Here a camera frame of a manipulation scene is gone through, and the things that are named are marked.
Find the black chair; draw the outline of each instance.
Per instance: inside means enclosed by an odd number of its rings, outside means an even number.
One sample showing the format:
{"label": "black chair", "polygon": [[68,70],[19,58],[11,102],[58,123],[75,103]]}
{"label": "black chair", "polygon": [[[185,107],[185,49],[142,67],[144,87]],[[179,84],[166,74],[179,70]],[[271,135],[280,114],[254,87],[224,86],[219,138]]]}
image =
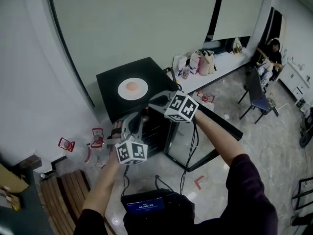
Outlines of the black chair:
{"label": "black chair", "polygon": [[240,102],[244,99],[245,95],[249,92],[250,96],[250,103],[251,106],[246,110],[246,112],[239,118],[242,119],[248,111],[250,111],[253,107],[253,109],[258,108],[263,110],[261,116],[255,121],[255,124],[266,115],[269,111],[272,110],[272,108],[268,104],[268,100],[266,98],[266,95],[263,92],[263,88],[261,86],[261,80],[258,73],[258,70],[256,67],[253,67],[251,69],[251,74],[247,77],[246,81],[246,92],[242,96],[242,98],[239,100]]}

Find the white cabinet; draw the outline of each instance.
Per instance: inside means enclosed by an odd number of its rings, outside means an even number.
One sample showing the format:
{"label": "white cabinet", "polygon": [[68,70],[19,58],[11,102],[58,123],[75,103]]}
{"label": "white cabinet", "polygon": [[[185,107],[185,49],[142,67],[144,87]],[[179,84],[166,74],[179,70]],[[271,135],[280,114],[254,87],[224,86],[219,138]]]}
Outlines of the white cabinet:
{"label": "white cabinet", "polygon": [[302,72],[293,65],[287,63],[283,71],[279,75],[279,79],[287,86],[297,100],[300,100],[303,95],[309,92],[310,84],[305,81]]}

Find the white plate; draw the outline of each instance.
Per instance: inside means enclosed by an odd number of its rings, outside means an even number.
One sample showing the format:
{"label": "white plate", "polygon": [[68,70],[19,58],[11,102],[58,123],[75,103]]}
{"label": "white plate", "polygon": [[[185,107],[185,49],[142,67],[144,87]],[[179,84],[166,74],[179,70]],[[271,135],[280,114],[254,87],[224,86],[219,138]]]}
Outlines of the white plate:
{"label": "white plate", "polygon": [[[126,85],[130,82],[135,82],[138,85],[138,89],[136,91],[130,91],[126,88]],[[118,94],[126,100],[137,100],[142,98],[148,91],[148,84],[146,81],[141,78],[128,78],[120,83],[117,88]]]}

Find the marble floor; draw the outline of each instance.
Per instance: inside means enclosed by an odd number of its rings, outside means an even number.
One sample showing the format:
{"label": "marble floor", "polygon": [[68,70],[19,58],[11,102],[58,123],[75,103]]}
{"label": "marble floor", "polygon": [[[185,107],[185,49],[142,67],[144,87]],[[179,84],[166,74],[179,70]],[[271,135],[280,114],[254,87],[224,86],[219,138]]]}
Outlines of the marble floor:
{"label": "marble floor", "polygon": [[[261,114],[258,109],[255,109],[239,120],[239,117],[250,106],[248,95],[241,104],[237,103],[245,92],[244,83],[245,69],[242,68],[206,87],[203,91],[215,96],[214,112],[221,117],[228,118],[227,121],[243,132],[240,144],[259,170],[266,195],[277,209],[278,234],[292,235],[296,228],[290,226],[290,218],[293,216],[291,196],[299,179],[313,175],[311,166],[313,165],[313,142],[309,143],[305,150],[299,146],[299,124],[302,115],[295,107],[294,100],[279,82],[272,82],[267,92],[267,97],[274,99],[279,109],[279,117],[274,112],[270,112],[257,124],[254,124]],[[189,151],[190,141],[181,137],[188,136],[191,132],[192,129],[188,126],[181,127],[176,139],[180,138],[183,141],[175,141],[171,152],[181,153],[182,156],[185,156],[184,154]],[[211,149],[211,143],[201,137],[199,149],[195,153],[196,159],[203,157]],[[67,160],[57,164],[59,174],[75,169],[75,166]],[[84,168],[91,185],[94,184],[99,170],[99,167]],[[183,193],[195,203],[196,223],[219,217],[225,209],[227,204],[225,182],[228,170],[229,168],[223,160],[217,157],[187,174]],[[125,210],[120,203],[123,191],[123,172],[124,167],[121,166],[106,212],[106,218],[111,222],[116,233],[121,235],[126,234],[123,225]],[[179,192],[182,173],[183,170],[173,161],[163,154],[157,154],[145,163],[130,167],[128,177],[131,184],[126,194],[155,189],[156,174]],[[200,176],[204,177],[200,181],[201,189],[198,189],[194,181]],[[305,189],[310,187],[313,187],[312,183],[309,183]],[[313,200],[313,196],[308,196],[302,201],[312,201],[310,198]],[[312,211],[313,205],[302,209],[300,214],[304,215]],[[302,234],[303,229],[303,227],[299,228],[296,234]]]}

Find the screen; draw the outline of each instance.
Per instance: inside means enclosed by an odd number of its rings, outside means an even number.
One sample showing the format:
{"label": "screen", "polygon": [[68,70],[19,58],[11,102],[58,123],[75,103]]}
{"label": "screen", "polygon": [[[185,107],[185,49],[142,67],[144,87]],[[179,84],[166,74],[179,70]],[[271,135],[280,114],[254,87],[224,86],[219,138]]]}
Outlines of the screen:
{"label": "screen", "polygon": [[165,208],[163,199],[161,197],[136,203],[129,203],[126,205],[131,214],[145,214],[163,210]]}

